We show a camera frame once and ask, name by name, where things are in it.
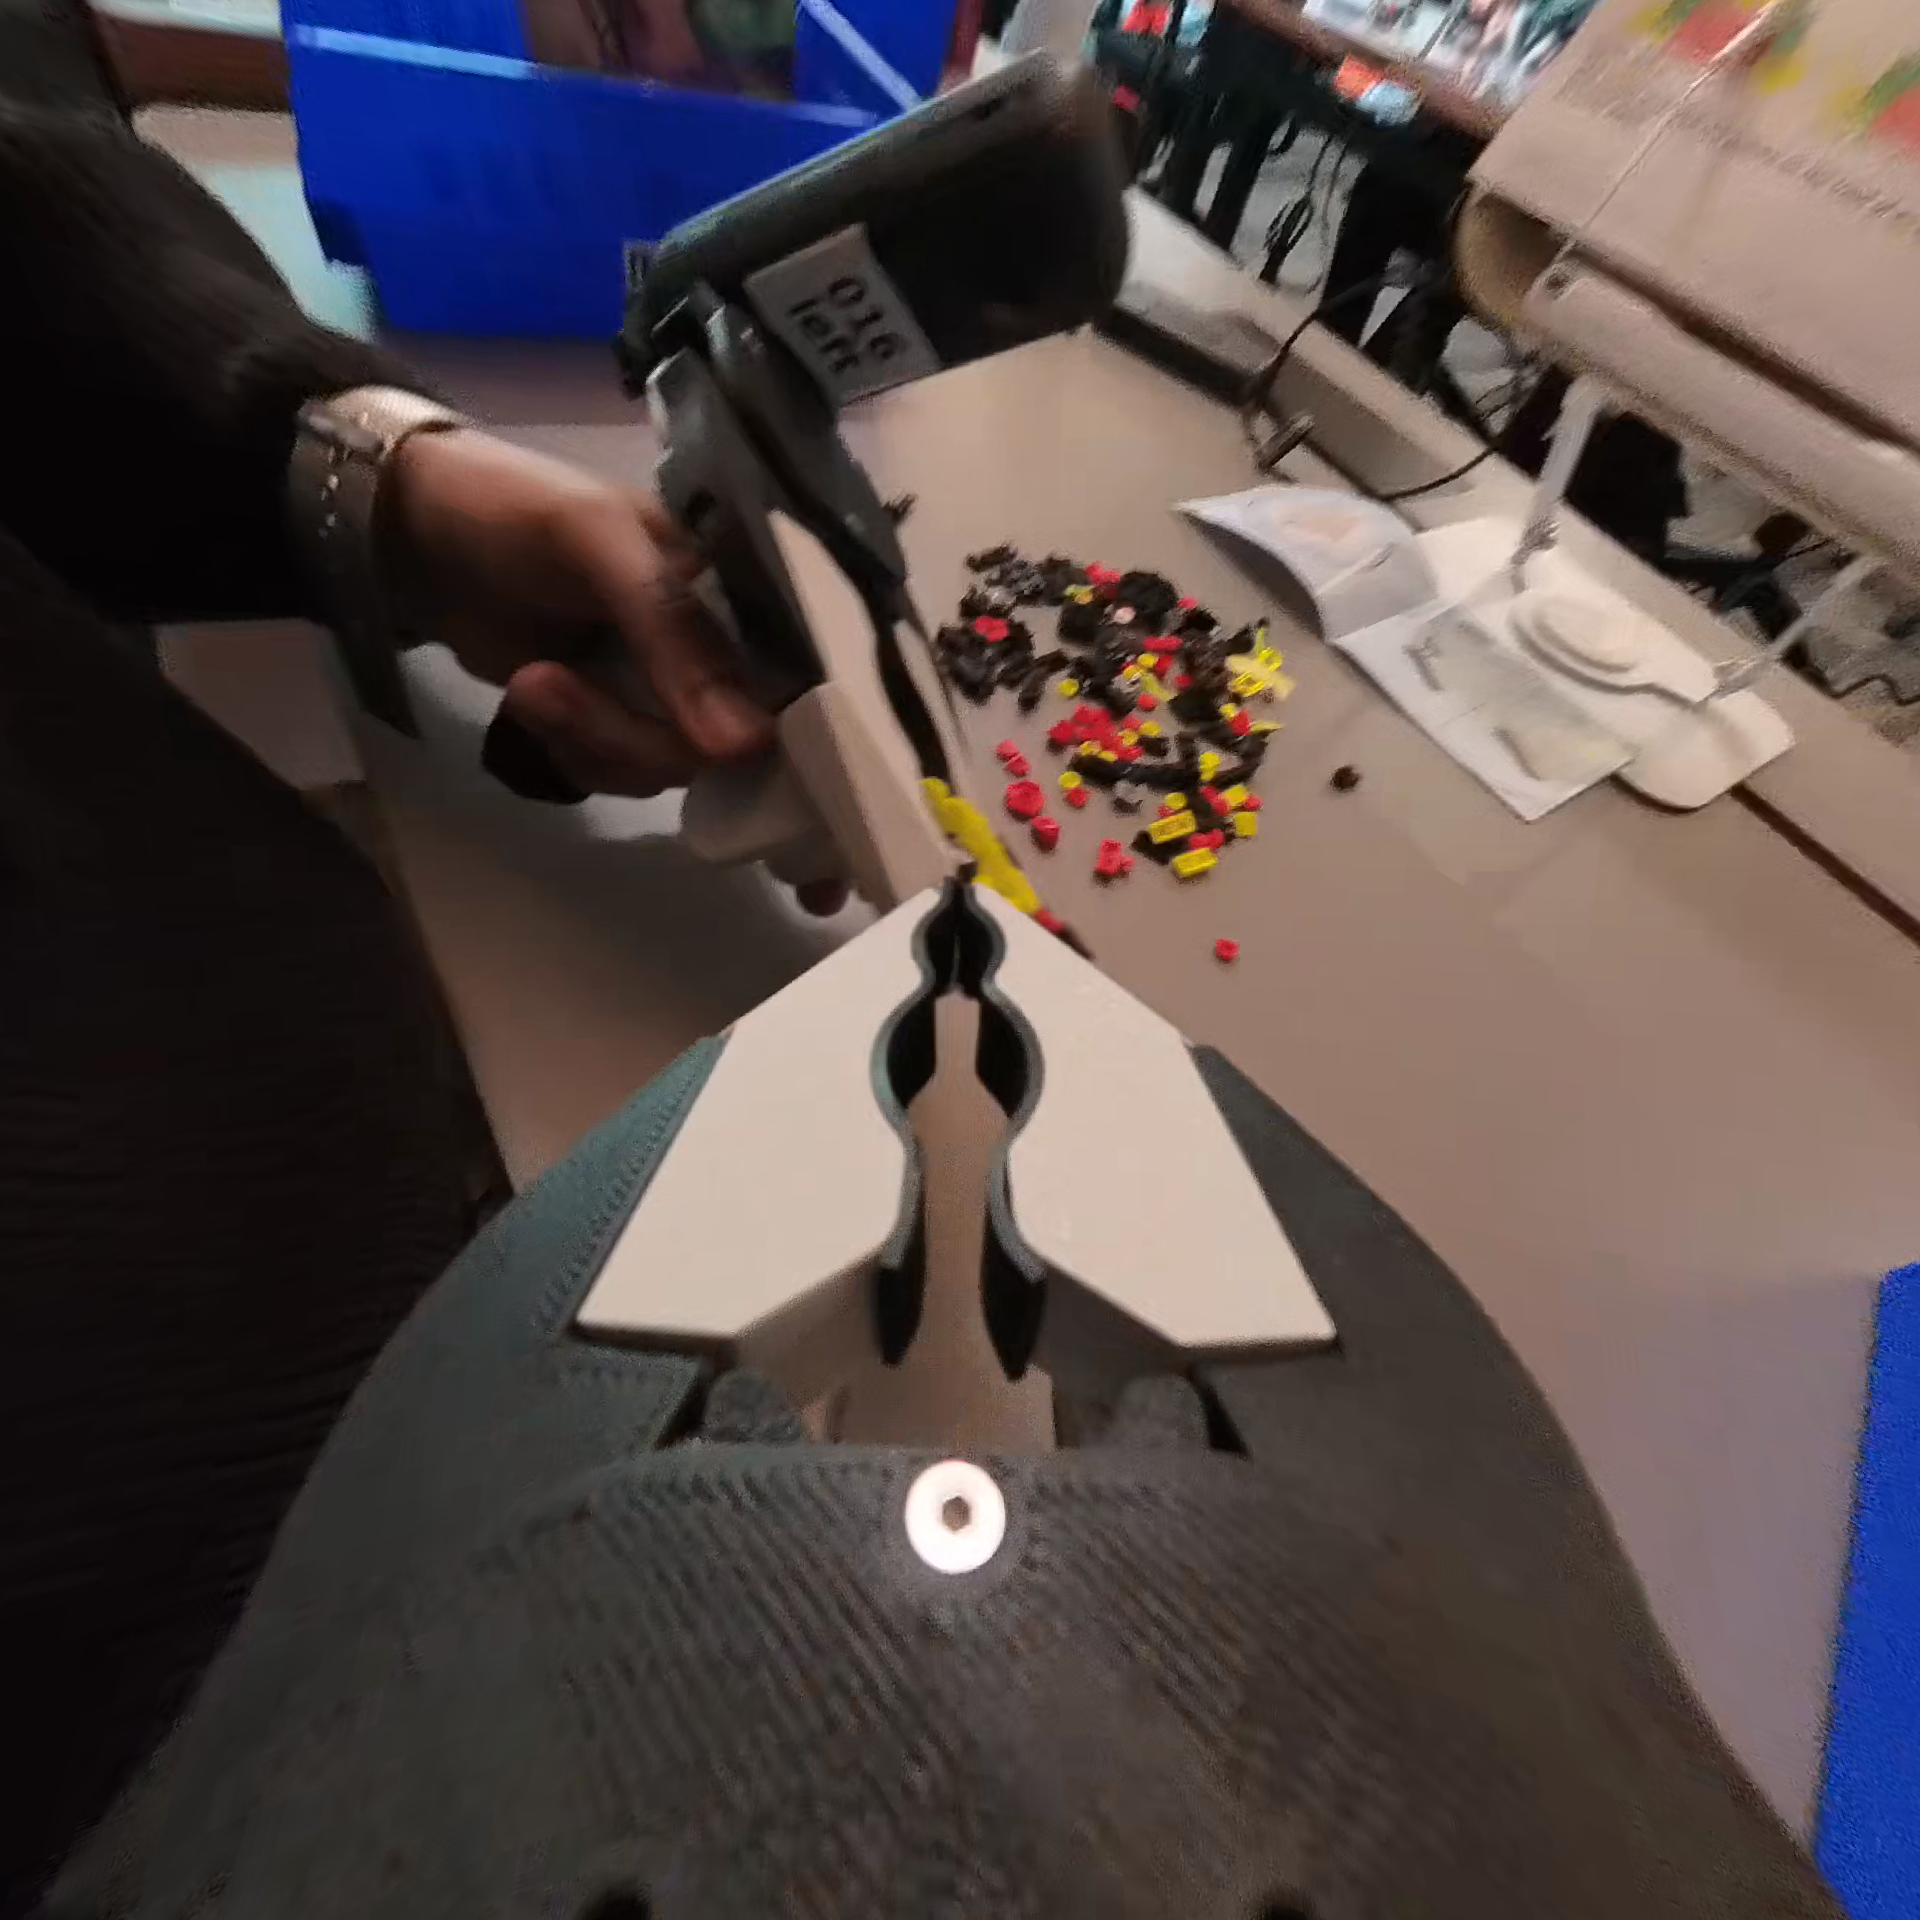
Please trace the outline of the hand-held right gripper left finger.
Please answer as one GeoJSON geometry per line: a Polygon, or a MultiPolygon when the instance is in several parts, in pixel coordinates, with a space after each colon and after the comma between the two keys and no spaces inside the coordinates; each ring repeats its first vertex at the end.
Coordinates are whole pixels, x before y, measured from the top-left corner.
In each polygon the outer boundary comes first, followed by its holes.
{"type": "Polygon", "coordinates": [[[576,1330],[752,1368],[833,1432],[959,1432],[961,1134],[929,885],[720,1038],[576,1330]]]}

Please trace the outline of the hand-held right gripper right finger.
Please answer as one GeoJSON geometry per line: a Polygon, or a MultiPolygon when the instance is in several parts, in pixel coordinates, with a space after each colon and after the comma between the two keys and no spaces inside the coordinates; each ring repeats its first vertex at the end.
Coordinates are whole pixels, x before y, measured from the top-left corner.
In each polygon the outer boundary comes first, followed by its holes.
{"type": "Polygon", "coordinates": [[[980,1304],[1007,1377],[1109,1397],[1336,1343],[1176,1025],[975,885],[967,993],[975,1079],[1002,1117],[980,1304]]]}

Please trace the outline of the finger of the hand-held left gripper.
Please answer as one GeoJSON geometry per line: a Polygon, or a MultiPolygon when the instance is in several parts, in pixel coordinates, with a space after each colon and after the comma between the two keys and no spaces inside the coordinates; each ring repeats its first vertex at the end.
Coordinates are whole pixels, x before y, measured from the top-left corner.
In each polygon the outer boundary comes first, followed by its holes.
{"type": "Polygon", "coordinates": [[[774,511],[770,530],[820,665],[820,680],[777,720],[770,866],[798,886],[840,879],[887,915],[940,893],[961,859],[933,822],[880,695],[872,603],[909,587],[898,566],[863,573],[836,557],[793,511],[774,511]]]}
{"type": "Polygon", "coordinates": [[[888,587],[880,594],[872,603],[872,633],[880,695],[909,758],[924,779],[957,790],[965,767],[953,762],[953,712],[909,589],[888,587]]]}

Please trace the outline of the black yellow red lego model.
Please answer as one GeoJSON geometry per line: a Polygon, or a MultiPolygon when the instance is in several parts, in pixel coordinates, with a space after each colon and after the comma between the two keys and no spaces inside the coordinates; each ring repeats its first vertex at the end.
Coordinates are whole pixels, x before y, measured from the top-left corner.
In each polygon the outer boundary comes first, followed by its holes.
{"type": "Polygon", "coordinates": [[[1039,922],[1053,938],[1071,947],[1086,960],[1093,951],[1079,933],[1046,906],[1036,881],[1025,875],[1014,853],[998,835],[997,827],[972,800],[954,792],[945,779],[925,774],[918,789],[933,822],[944,838],[967,857],[973,881],[997,898],[1005,901],[1014,912],[1039,922]]]}

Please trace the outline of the pile of lego pieces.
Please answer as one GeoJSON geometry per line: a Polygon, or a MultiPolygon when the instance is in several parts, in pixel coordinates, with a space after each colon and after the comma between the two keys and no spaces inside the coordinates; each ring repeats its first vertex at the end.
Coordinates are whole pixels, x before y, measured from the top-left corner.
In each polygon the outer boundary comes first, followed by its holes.
{"type": "Polygon", "coordinates": [[[1233,629],[1153,568],[988,543],[929,650],[959,710],[1001,727],[978,808],[1014,857],[1081,834],[1096,885],[1194,885],[1255,843],[1293,689],[1269,618],[1233,629]]]}

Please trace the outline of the person's left hand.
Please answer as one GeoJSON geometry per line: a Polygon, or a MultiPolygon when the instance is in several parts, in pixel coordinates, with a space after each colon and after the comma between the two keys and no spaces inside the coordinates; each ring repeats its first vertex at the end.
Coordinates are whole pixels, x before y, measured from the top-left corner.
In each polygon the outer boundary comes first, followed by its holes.
{"type": "Polygon", "coordinates": [[[566,786],[649,800],[774,745],[697,594],[697,551],[649,495],[449,426],[393,453],[378,511],[428,629],[566,786]]]}

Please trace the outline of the blue plastic bin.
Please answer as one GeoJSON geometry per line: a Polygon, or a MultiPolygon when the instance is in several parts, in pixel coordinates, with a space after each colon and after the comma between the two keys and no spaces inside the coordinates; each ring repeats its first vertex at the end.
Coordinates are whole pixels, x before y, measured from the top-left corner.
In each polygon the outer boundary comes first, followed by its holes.
{"type": "Polygon", "coordinates": [[[793,2],[767,103],[541,64],[516,3],[278,3],[308,216],[389,329],[609,336],[633,243],[933,95],[980,11],[793,2]]]}
{"type": "Polygon", "coordinates": [[[1812,1851],[1849,1914],[1918,1914],[1916,1264],[1873,1310],[1812,1851]]]}

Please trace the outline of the instruction booklet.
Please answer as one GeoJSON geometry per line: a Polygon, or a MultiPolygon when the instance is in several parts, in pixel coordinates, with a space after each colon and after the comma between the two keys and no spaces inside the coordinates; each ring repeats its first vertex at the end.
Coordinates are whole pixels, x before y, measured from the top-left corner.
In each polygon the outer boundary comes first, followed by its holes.
{"type": "Polygon", "coordinates": [[[1629,766],[1626,739],[1500,633],[1487,599],[1442,585],[1432,549],[1389,506],[1264,483],[1188,495],[1176,514],[1288,582],[1320,640],[1519,819],[1629,766]]]}

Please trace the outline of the wristwatch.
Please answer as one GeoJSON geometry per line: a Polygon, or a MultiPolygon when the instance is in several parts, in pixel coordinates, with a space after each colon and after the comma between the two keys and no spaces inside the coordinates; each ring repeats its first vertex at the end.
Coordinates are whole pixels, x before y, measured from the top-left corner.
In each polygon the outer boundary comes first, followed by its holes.
{"type": "Polygon", "coordinates": [[[285,514],[319,622],[360,710],[418,733],[399,663],[423,640],[421,600],[393,542],[399,453],[466,426],[432,397],[366,385],[302,407],[285,467],[285,514]]]}

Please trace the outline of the person's black sweater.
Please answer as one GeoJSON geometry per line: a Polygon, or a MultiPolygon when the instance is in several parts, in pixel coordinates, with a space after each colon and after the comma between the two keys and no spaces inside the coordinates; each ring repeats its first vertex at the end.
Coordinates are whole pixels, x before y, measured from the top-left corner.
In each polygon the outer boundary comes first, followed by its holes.
{"type": "Polygon", "coordinates": [[[4,536],[2,1883],[169,1734],[470,1226],[374,869],[4,536]]]}

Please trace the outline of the white stand base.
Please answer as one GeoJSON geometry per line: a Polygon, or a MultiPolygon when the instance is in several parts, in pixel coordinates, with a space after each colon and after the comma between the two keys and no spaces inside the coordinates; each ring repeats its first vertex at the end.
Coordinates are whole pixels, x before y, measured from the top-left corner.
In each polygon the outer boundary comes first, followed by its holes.
{"type": "Polygon", "coordinates": [[[1786,751],[1786,725],[1776,712],[1756,720],[1745,704],[1791,643],[1885,563],[1869,552],[1849,557],[1781,637],[1749,656],[1710,661],[1591,566],[1556,557],[1576,463],[1612,408],[1601,384],[1586,375],[1570,382],[1497,605],[1508,637],[1537,665],[1591,696],[1625,704],[1625,718],[1609,714],[1607,727],[1625,729],[1626,786],[1671,808],[1703,808],[1786,751]]]}

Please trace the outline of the beige covered furniture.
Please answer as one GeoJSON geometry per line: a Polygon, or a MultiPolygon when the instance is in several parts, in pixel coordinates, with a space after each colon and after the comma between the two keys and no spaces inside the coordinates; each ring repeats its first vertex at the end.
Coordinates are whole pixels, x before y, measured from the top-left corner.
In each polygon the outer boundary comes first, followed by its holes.
{"type": "Polygon", "coordinates": [[[1479,313],[1916,581],[1918,3],[1597,3],[1472,169],[1479,313]]]}

